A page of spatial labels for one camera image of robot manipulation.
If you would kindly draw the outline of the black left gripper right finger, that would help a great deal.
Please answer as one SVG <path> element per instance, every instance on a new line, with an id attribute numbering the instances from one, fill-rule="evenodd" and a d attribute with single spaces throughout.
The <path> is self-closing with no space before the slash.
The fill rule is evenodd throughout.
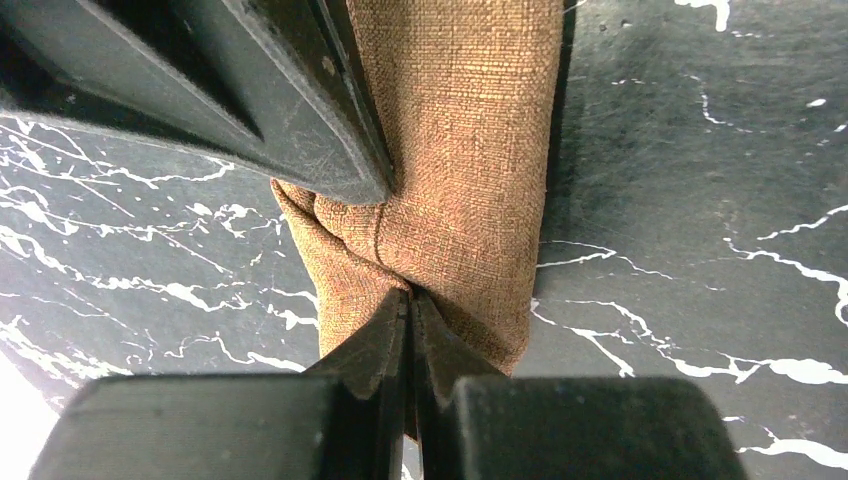
<path id="1" fill-rule="evenodd" d="M 721 416 L 669 377 L 511 378 L 410 303 L 417 438 L 427 479 L 742 479 Z"/>

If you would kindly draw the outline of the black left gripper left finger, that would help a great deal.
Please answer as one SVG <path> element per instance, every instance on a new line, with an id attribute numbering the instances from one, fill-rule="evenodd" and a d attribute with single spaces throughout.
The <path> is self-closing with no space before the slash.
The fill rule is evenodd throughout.
<path id="1" fill-rule="evenodd" d="M 390 291 L 298 374 L 110 376 L 65 408 L 34 479 L 397 479 L 409 299 Z"/>

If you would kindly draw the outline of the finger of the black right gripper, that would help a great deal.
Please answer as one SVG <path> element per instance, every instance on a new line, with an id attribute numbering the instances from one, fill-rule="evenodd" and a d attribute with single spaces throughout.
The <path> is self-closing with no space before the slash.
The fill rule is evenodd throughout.
<path id="1" fill-rule="evenodd" d="M 342 1 L 5 1 L 1 112 L 347 204 L 394 183 Z"/>

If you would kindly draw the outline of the brown woven cloth napkin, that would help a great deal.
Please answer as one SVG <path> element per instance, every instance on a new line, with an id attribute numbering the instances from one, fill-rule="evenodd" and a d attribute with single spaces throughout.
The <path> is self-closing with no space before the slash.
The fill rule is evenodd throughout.
<path id="1" fill-rule="evenodd" d="M 564 32 L 560 1 L 352 1 L 395 164 L 385 203 L 271 183 L 317 292 L 327 355 L 394 288 L 424 288 L 504 373 L 529 341 Z"/>

